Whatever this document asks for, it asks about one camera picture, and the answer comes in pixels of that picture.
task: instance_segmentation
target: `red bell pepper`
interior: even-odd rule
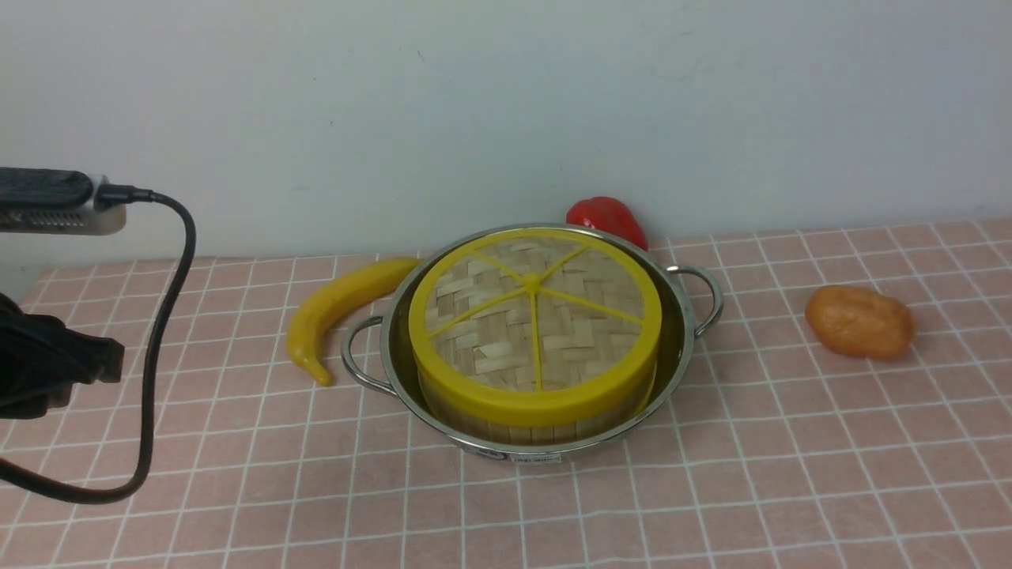
[[[632,212],[614,197],[599,195],[577,201],[566,214],[566,223],[591,227],[620,237],[647,250],[647,236]]]

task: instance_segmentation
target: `bamboo steamer lid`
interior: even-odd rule
[[[514,444],[603,432],[647,404],[661,301],[601,239],[517,229],[452,250],[412,298],[408,330],[436,417]]]

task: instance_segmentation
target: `yellow banana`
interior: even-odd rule
[[[333,385],[330,372],[320,362],[320,348],[327,331],[354,310],[393,293],[419,262],[412,257],[376,261],[338,276],[313,293],[288,324],[291,362],[309,372],[318,384]]]

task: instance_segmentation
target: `potato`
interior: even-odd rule
[[[842,284],[816,291],[805,319],[830,351],[851,357],[899,357],[917,331],[914,316],[900,301],[870,289]]]

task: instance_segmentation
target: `label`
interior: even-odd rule
[[[563,456],[559,453],[549,453],[545,455],[510,455],[509,460],[516,465],[558,465],[562,464]]]

